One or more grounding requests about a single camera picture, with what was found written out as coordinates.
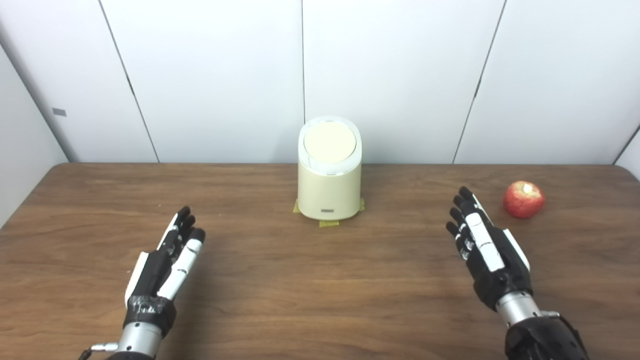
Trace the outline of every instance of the panel seam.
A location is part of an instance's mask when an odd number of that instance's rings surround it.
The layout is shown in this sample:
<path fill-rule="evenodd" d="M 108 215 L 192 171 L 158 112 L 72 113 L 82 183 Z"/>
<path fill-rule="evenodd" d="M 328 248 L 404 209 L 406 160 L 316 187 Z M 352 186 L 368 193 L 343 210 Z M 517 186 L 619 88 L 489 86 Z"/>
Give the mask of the panel seam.
<path fill-rule="evenodd" d="M 129 84 L 129 89 L 131 89 L 131 94 L 133 95 L 133 99 L 136 101 L 136 107 L 138 108 L 138 113 L 140 114 L 140 118 L 142 119 L 142 124 L 145 126 L 145 131 L 147 132 L 149 142 L 151 143 L 151 149 L 153 149 L 154 155 L 156 155 L 156 161 L 160 162 L 160 158 L 158 157 L 158 153 L 156 151 L 156 146 L 154 145 L 154 140 L 151 138 L 151 133 L 149 133 L 147 121 L 145 120 L 145 116 L 142 114 L 142 109 L 140 108 L 138 97 L 136 96 L 136 92 L 133 90 L 133 86 L 131 85 L 131 79 L 129 79 L 129 73 L 127 72 L 127 67 L 124 65 L 124 61 L 122 60 L 122 55 L 120 54 L 120 49 L 118 48 L 118 44 L 116 43 L 116 38 L 113 36 L 113 31 L 111 30 L 111 24 L 109 23 L 109 19 L 107 18 L 107 13 L 104 11 L 102 0 L 98 0 L 98 3 L 100 4 L 100 10 L 102 10 L 102 16 L 104 17 L 104 21 L 107 23 L 107 28 L 109 29 L 109 34 L 111 35 L 111 41 L 113 41 L 113 46 L 115 46 L 116 53 L 118 54 L 118 58 L 120 59 L 120 64 L 122 66 L 122 70 L 124 71 L 124 76 L 127 79 L 127 83 Z"/>
<path fill-rule="evenodd" d="M 480 72 L 480 78 L 478 79 L 478 84 L 476 85 L 476 90 L 474 92 L 474 97 L 471 99 L 471 104 L 469 104 L 469 110 L 467 111 L 467 117 L 465 119 L 465 124 L 462 127 L 462 132 L 460 133 L 460 139 L 458 139 L 458 146 L 456 147 L 456 152 L 453 154 L 452 164 L 456 163 L 456 158 L 458 157 L 458 151 L 460 150 L 460 145 L 462 144 L 462 138 L 465 136 L 465 130 L 467 129 L 467 123 L 469 122 L 469 115 L 471 115 L 471 109 L 474 107 L 474 103 L 476 101 L 476 97 L 478 95 L 478 90 L 480 89 L 480 84 L 482 83 L 482 76 L 484 75 L 484 69 L 486 68 L 486 63 L 489 60 L 489 56 L 491 55 L 491 49 L 493 48 L 493 42 L 495 41 L 495 36 L 498 33 L 498 28 L 500 27 L 500 21 L 502 20 L 502 14 L 504 13 L 504 8 L 507 6 L 507 0 L 504 0 L 502 4 L 502 9 L 500 10 L 500 16 L 498 17 L 498 23 L 495 25 L 495 30 L 493 30 L 493 36 L 491 37 L 491 43 L 489 44 L 489 50 L 486 52 L 486 56 L 484 57 L 484 64 L 482 65 L 482 71 Z"/>

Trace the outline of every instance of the wooden table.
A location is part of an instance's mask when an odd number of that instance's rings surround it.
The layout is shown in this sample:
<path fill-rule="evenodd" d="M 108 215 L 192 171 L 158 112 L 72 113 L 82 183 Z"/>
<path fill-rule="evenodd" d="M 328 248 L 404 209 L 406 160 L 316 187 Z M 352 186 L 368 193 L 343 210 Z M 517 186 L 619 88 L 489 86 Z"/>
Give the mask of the wooden table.
<path fill-rule="evenodd" d="M 501 206 L 519 179 L 547 196 L 530 220 Z M 158 359 L 504 359 L 506 328 L 444 228 L 463 184 L 592 359 L 640 358 L 640 184 L 626 170 L 366 165 L 362 184 L 366 210 L 320 228 L 292 213 L 295 165 L 59 165 L 0 231 L 0 358 L 117 341 L 138 254 L 188 204 L 207 241 Z"/>

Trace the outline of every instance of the cable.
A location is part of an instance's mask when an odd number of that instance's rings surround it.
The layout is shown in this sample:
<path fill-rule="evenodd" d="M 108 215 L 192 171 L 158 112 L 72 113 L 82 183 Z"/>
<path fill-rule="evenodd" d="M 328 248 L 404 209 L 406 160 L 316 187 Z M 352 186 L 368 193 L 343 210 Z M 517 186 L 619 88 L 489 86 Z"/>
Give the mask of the cable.
<path fill-rule="evenodd" d="M 91 356 L 91 348 L 86 349 L 82 352 L 78 360 L 87 360 Z"/>

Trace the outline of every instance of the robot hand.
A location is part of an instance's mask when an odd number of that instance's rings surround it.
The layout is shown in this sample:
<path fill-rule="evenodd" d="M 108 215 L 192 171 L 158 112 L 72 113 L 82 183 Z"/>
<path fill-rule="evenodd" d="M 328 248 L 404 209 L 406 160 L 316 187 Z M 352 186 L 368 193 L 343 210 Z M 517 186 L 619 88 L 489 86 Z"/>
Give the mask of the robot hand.
<path fill-rule="evenodd" d="M 509 360 L 588 360 L 578 332 L 559 313 L 540 311 L 533 300 L 529 261 L 508 229 L 495 227 L 476 196 L 464 186 L 448 222 L 460 256 L 482 303 L 507 325 Z"/>
<path fill-rule="evenodd" d="M 107 360 L 153 360 L 160 341 L 173 327 L 176 293 L 202 248 L 205 233 L 193 227 L 196 218 L 188 206 L 173 216 L 157 249 L 142 252 L 125 291 L 127 315 L 118 343 L 94 344 L 79 360 L 92 352 L 114 352 Z"/>

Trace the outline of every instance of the red apple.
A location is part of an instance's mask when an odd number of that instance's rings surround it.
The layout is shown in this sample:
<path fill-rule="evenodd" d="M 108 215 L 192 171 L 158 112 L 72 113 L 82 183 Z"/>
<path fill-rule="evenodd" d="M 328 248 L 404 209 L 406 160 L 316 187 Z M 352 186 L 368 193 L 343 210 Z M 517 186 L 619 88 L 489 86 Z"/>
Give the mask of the red apple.
<path fill-rule="evenodd" d="M 509 185 L 502 200 L 504 209 L 517 218 L 532 217 L 544 203 L 545 196 L 540 188 L 528 181 L 516 181 Z"/>

